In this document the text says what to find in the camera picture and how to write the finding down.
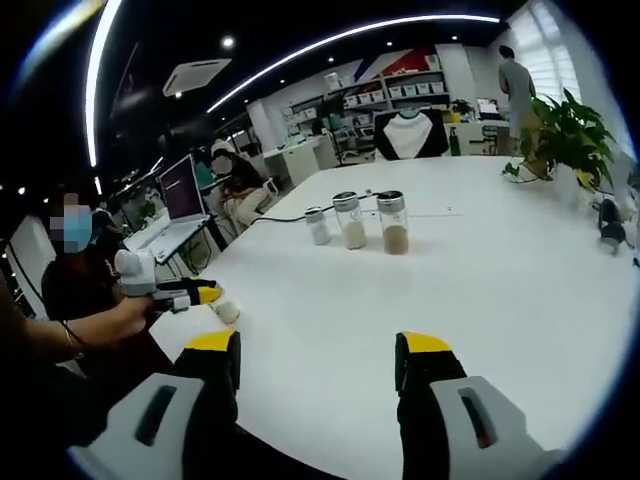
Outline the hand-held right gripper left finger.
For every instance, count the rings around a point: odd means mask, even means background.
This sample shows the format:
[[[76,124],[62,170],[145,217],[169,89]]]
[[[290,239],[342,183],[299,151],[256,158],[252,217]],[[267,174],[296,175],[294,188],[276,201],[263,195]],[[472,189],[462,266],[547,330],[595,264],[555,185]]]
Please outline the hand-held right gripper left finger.
[[[187,343],[170,373],[154,373],[114,405],[105,430],[68,455],[88,479],[196,479],[220,473],[238,418],[241,337]]]

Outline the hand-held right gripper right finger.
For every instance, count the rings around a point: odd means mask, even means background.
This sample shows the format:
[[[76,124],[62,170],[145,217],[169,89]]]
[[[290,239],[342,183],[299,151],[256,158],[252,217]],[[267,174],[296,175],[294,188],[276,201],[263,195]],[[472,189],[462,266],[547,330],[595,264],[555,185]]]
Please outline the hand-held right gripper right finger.
[[[438,337],[395,341],[397,421],[405,479],[543,479],[562,463],[528,433],[526,416]]]

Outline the person's left hand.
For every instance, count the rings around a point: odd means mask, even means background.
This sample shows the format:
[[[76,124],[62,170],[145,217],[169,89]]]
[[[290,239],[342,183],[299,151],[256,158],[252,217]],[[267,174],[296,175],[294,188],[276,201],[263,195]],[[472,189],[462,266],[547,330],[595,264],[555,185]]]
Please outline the person's left hand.
[[[153,300],[150,297],[125,297],[109,311],[108,327],[114,341],[140,333],[145,325],[145,312]]]

